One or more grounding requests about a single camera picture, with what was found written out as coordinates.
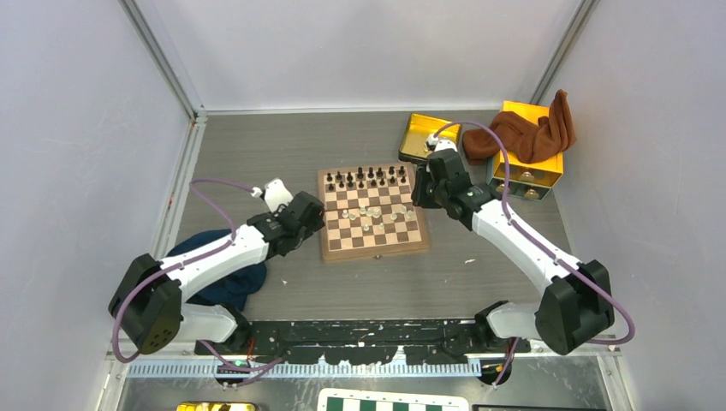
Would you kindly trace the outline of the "wooden chess board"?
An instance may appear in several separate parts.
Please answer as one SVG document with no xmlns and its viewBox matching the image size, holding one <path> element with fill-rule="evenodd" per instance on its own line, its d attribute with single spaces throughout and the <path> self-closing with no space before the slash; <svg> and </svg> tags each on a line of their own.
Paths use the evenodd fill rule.
<svg viewBox="0 0 726 411">
<path fill-rule="evenodd" d="M 415 169 L 410 163 L 320 170 L 317 184 L 318 197 L 324 203 L 323 260 L 429 250 L 425 213 L 412 200 L 414 180 Z"/>
</svg>

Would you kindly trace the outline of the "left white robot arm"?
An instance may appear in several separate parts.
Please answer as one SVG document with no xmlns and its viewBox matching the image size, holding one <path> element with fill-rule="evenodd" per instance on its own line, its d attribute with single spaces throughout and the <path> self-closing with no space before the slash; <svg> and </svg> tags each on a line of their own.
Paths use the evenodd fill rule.
<svg viewBox="0 0 726 411">
<path fill-rule="evenodd" d="M 276 210 L 250 217 L 223 238 L 166 261 L 142 254 L 132 260 L 108 311 L 114 319 L 112 347 L 121 353 L 124 332 L 138 354 L 153 354 L 170 343 L 192 318 L 182 307 L 208 285 L 248 266 L 285 256 L 324 226 L 324 204 L 301 191 Z"/>
</svg>

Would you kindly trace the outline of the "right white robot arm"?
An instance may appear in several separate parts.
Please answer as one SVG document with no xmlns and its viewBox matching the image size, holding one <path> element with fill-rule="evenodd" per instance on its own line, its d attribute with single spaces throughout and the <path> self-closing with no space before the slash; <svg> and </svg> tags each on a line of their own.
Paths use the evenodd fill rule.
<svg viewBox="0 0 726 411">
<path fill-rule="evenodd" d="M 539 292 L 536 304 L 500 301 L 480 312 L 475 339 L 483 350 L 497 351 L 519 337 L 566 355 L 614 324 L 607 269 L 557 249 L 521 221 L 494 188 L 474 184 L 456 150 L 434 152 L 416 168 L 412 199 L 415 206 L 445 210 L 493 244 Z"/>
</svg>

